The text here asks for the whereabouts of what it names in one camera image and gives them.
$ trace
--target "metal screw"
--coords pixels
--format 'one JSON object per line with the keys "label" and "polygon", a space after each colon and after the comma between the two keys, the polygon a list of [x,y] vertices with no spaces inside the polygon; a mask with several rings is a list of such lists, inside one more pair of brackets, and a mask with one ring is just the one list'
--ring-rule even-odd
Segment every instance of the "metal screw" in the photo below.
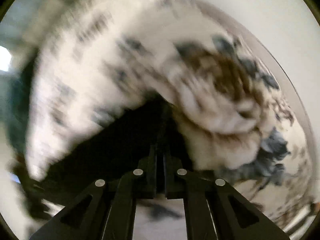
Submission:
{"label": "metal screw", "polygon": [[135,169],[133,171],[133,174],[136,175],[136,176],[140,176],[143,174],[143,170],[142,169]]}
{"label": "metal screw", "polygon": [[224,186],[225,184],[226,182],[224,181],[224,179],[216,179],[217,186]]}
{"label": "metal screw", "polygon": [[178,173],[179,175],[186,175],[186,174],[187,174],[187,171],[186,171],[185,169],[178,169],[178,170],[177,170],[177,173]]}
{"label": "metal screw", "polygon": [[106,183],[106,182],[105,182],[103,179],[98,179],[98,180],[95,182],[95,185],[96,185],[97,187],[102,187],[102,186],[104,186],[105,183]]}

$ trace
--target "light fixture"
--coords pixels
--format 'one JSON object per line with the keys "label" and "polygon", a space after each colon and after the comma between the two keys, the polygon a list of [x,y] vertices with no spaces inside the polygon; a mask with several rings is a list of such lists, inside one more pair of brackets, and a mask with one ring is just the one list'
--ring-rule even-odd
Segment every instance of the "light fixture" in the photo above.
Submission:
{"label": "light fixture", "polygon": [[11,58],[10,52],[5,47],[0,46],[0,70],[6,72],[9,70]]}

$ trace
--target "black bracket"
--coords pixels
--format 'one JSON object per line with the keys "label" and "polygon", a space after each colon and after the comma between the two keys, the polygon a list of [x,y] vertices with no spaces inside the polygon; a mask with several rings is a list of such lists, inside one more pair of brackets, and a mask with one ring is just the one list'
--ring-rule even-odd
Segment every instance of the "black bracket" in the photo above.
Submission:
{"label": "black bracket", "polygon": [[289,240],[228,182],[185,170],[170,154],[165,128],[137,169],[95,181],[30,239],[131,240],[136,199],[154,198],[162,180],[168,199],[184,201],[188,240]]}

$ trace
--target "silver bolt head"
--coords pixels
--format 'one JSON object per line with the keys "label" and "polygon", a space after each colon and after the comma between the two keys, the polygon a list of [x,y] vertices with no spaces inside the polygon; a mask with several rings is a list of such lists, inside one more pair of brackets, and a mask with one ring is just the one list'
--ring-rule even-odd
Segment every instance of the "silver bolt head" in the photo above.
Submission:
{"label": "silver bolt head", "polygon": [[142,169],[135,169],[133,171],[133,174],[136,175],[136,176],[140,176],[143,174],[143,170]]}
{"label": "silver bolt head", "polygon": [[216,179],[217,186],[224,186],[226,184],[224,179]]}
{"label": "silver bolt head", "polygon": [[105,185],[105,181],[103,180],[103,179],[98,179],[96,182],[95,182],[95,185],[97,186],[97,187],[102,187],[102,186],[104,186]]}
{"label": "silver bolt head", "polygon": [[178,170],[177,170],[177,173],[178,173],[179,175],[186,175],[186,174],[187,174],[187,171],[186,171],[185,169],[178,169]]}

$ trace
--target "black mount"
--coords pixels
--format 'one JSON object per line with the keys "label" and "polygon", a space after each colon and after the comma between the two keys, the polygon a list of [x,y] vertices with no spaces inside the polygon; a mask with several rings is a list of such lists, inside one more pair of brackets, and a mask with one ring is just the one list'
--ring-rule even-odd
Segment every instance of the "black mount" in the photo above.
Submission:
{"label": "black mount", "polygon": [[93,182],[30,240],[131,240],[136,199],[162,191],[167,199],[183,199],[188,240],[289,240],[226,181],[183,169],[162,128],[136,170]]}

